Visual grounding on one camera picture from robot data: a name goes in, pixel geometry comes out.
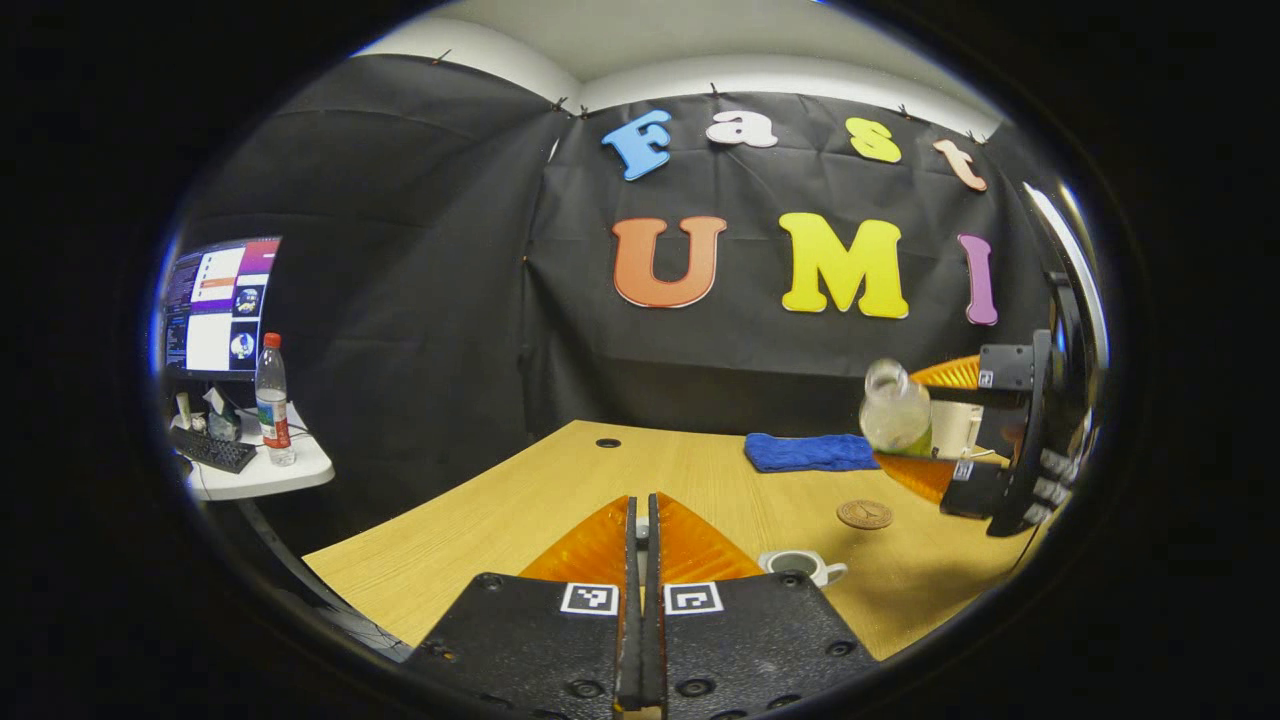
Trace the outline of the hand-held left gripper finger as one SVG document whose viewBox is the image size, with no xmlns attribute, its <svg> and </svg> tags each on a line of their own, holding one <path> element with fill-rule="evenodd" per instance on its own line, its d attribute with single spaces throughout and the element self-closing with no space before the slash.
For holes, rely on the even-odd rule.
<svg viewBox="0 0 1280 720">
<path fill-rule="evenodd" d="M 646 692 L 666 719 L 763 719 L 879 664 L 799 569 L 767 571 L 690 507 L 650 495 Z"/>
<path fill-rule="evenodd" d="M 479 573 L 404 666 L 506 719 L 617 719 L 643 685 L 639 579 L 621 496 L 521 573 Z"/>
</svg>

